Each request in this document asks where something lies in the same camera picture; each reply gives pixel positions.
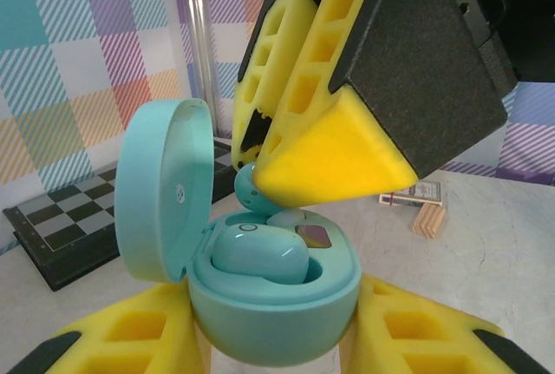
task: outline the earbud charging slot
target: earbud charging slot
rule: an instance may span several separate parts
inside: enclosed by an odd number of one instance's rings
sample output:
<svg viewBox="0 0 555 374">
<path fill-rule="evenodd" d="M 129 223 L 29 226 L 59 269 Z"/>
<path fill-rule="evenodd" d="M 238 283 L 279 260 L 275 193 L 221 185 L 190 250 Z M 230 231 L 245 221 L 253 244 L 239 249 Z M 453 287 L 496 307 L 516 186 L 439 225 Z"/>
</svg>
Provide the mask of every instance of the earbud charging slot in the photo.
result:
<svg viewBox="0 0 555 374">
<path fill-rule="evenodd" d="M 237 213 L 225 220 L 227 226 L 237 225 L 237 224 L 260 224 L 264 225 L 266 223 L 267 216 L 261 215 L 254 212 Z"/>
<path fill-rule="evenodd" d="M 322 266 L 317 260 L 312 257 L 309 258 L 309 271 L 306 273 L 306 279 L 304 279 L 303 284 L 306 285 L 312 281 L 320 278 L 322 275 Z"/>
</svg>

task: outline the colorful plaid backdrop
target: colorful plaid backdrop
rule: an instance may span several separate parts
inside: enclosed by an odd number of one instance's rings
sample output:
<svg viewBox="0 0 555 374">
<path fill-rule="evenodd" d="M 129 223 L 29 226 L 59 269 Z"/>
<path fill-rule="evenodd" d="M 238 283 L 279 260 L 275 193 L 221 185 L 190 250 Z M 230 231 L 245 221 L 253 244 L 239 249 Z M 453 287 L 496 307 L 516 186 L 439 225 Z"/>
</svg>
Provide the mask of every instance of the colorful plaid backdrop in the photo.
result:
<svg viewBox="0 0 555 374">
<path fill-rule="evenodd" d="M 209 0 L 226 135 L 238 66 L 262 1 Z M 0 207 L 116 160 L 142 103 L 196 96 L 185 4 L 0 0 Z M 505 101 L 508 124 L 445 169 L 552 184 L 555 84 L 521 83 Z"/>
<path fill-rule="evenodd" d="M 90 176 L 142 103 L 190 95 L 176 0 L 0 0 L 0 207 Z"/>
</svg>

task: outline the earbud case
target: earbud case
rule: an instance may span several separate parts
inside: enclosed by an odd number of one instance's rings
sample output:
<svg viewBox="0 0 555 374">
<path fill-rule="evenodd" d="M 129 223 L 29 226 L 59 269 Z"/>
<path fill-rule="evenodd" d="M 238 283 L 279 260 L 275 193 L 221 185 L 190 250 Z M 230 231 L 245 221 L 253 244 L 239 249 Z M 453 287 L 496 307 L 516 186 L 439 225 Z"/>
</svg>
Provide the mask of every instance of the earbud case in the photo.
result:
<svg viewBox="0 0 555 374">
<path fill-rule="evenodd" d="M 303 211 L 287 227 L 310 250 L 302 284 L 221 272 L 212 264 L 219 234 L 236 224 L 266 225 L 270 216 L 241 210 L 209 223 L 213 168 L 203 101 L 149 102 L 136 111 L 115 182 L 116 238 L 127 269 L 161 283 L 187 276 L 200 329 L 231 358 L 288 366 L 321 356 L 341 339 L 356 307 L 362 270 L 354 247 L 333 222 Z"/>
</svg>

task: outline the earbud case lid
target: earbud case lid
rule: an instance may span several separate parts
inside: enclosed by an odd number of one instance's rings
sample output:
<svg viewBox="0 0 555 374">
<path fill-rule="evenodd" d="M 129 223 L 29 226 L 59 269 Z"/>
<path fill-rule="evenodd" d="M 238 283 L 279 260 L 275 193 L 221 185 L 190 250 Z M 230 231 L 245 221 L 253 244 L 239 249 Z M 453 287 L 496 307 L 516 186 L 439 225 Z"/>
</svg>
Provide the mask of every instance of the earbud case lid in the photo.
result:
<svg viewBox="0 0 555 374">
<path fill-rule="evenodd" d="M 115 177 L 115 234 L 136 279 L 180 282 L 212 206 L 212 120 L 200 99 L 154 101 L 130 121 Z"/>
</svg>

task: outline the black and white chessboard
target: black and white chessboard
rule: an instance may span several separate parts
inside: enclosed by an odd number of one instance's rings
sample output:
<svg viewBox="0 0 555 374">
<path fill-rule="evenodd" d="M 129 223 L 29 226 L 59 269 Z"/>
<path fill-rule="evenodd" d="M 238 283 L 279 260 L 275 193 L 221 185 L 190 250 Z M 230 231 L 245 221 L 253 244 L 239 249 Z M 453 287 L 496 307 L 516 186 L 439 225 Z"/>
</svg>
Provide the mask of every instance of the black and white chessboard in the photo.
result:
<svg viewBox="0 0 555 374">
<path fill-rule="evenodd" d="M 229 146 L 214 142 L 212 203 L 233 192 Z M 92 179 L 4 210 L 19 243 L 53 291 L 119 255 L 114 230 L 116 166 Z"/>
</svg>

